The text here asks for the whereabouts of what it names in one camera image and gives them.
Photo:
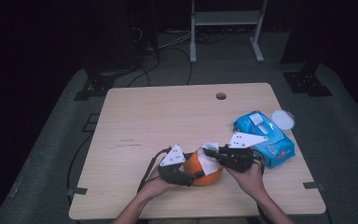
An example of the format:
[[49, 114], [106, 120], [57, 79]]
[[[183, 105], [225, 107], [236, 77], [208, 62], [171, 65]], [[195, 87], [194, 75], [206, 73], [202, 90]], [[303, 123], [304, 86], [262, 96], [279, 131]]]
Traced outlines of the orange plush toy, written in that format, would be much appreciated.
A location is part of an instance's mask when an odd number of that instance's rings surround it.
[[[195, 151], [191, 158], [184, 163], [184, 170], [190, 174], [195, 174], [196, 172], [202, 171], [200, 162], [198, 160], [197, 151]], [[197, 187], [210, 186], [220, 178], [222, 173], [223, 167], [221, 166], [221, 169], [218, 172], [195, 179], [193, 185]]]

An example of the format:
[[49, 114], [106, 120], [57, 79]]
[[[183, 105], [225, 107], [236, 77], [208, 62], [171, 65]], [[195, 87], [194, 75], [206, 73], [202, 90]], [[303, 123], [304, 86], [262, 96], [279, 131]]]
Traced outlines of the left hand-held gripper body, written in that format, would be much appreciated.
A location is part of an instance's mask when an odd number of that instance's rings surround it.
[[169, 184], [190, 187], [196, 177], [181, 170], [185, 162], [181, 147], [174, 145], [158, 165], [159, 176]]

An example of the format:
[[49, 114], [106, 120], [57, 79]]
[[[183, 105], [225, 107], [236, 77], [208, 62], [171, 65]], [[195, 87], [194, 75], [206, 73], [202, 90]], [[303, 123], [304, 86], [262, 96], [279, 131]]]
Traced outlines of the blue wet wipes pack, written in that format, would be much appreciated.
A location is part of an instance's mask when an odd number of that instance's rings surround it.
[[266, 136], [268, 140], [255, 146], [264, 156], [268, 168], [274, 168], [294, 157], [295, 144], [270, 118], [260, 111], [253, 111], [234, 122], [234, 131]]

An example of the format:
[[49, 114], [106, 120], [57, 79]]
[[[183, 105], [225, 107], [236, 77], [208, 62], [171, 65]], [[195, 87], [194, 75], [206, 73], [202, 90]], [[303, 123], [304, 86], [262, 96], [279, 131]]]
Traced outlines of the white wet wipe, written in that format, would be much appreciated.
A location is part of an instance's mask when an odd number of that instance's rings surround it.
[[218, 144], [213, 142], [206, 142], [203, 143], [197, 150], [198, 160], [200, 162], [202, 171], [205, 173], [205, 175], [211, 175], [218, 172], [221, 169], [221, 165], [212, 161], [210, 157], [207, 157], [203, 152], [204, 148], [213, 149], [219, 152]]

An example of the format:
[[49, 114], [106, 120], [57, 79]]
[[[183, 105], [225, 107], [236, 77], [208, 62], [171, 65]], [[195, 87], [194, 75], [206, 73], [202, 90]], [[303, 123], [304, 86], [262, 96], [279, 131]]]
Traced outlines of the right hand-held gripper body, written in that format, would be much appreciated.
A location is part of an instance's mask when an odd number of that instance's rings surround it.
[[218, 149], [218, 161], [222, 166], [244, 173], [251, 168], [254, 161], [264, 160], [264, 156], [255, 146], [267, 140], [266, 136], [236, 132], [228, 144]]

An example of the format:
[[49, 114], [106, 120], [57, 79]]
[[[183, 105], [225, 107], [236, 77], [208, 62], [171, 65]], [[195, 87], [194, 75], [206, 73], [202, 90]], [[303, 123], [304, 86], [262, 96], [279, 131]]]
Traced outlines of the white metal stand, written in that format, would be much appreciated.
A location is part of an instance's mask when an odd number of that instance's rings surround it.
[[250, 43], [259, 63], [264, 62], [264, 56], [258, 45], [268, 0], [262, 0], [260, 9], [243, 11], [208, 11], [198, 12], [195, 0], [191, 1], [189, 60], [197, 61], [196, 28], [200, 26], [228, 26], [228, 25], [254, 25], [255, 33], [250, 37]]

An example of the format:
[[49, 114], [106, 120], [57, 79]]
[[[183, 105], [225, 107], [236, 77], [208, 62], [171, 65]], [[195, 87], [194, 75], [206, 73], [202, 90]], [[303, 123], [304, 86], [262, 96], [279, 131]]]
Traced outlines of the black stand base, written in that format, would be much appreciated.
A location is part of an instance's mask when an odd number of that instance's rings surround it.
[[310, 97], [332, 95], [315, 75], [319, 64], [319, 62], [306, 62], [299, 71], [283, 73], [292, 93], [306, 93]]
[[137, 67], [115, 69], [107, 67], [86, 68], [87, 80], [76, 93], [75, 101], [87, 101], [90, 97], [103, 97], [113, 88], [116, 80], [133, 73]]

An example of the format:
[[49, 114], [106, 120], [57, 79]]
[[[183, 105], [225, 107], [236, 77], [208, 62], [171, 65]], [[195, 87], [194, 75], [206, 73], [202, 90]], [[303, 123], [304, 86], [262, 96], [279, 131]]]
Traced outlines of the white oval pack lid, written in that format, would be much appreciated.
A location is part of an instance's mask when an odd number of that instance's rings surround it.
[[284, 131], [292, 130], [295, 125], [294, 116], [286, 110], [276, 110], [271, 114], [272, 121]]

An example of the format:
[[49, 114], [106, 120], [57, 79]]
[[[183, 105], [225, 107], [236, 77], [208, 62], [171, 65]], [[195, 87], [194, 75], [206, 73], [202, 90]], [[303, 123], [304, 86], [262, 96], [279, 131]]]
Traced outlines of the person's right hand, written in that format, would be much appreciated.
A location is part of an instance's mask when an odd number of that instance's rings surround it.
[[240, 188], [257, 203], [263, 203], [269, 197], [262, 180], [261, 165], [259, 162], [254, 161], [252, 166], [244, 173], [234, 171], [227, 167], [226, 170], [234, 177]]

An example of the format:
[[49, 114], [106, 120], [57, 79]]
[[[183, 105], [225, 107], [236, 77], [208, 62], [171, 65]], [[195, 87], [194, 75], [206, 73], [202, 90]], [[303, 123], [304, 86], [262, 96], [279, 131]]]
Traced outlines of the black tape strip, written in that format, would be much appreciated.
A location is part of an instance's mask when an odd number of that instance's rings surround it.
[[305, 189], [325, 190], [324, 184], [319, 184], [317, 182], [304, 182], [303, 186]]
[[88, 191], [88, 189], [76, 187], [76, 188], [73, 188], [73, 189], [68, 189], [67, 190], [67, 195], [68, 196], [74, 196], [75, 194], [86, 195], [87, 191]]

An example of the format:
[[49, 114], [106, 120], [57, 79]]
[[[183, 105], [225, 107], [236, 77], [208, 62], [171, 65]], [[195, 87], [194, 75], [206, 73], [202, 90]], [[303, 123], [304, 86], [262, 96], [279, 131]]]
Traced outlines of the person's left hand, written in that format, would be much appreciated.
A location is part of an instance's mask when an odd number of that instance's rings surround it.
[[163, 180], [160, 175], [156, 175], [149, 177], [145, 181], [144, 186], [137, 193], [137, 195], [142, 201], [149, 202], [173, 188], [176, 188], [176, 185], [170, 184]]

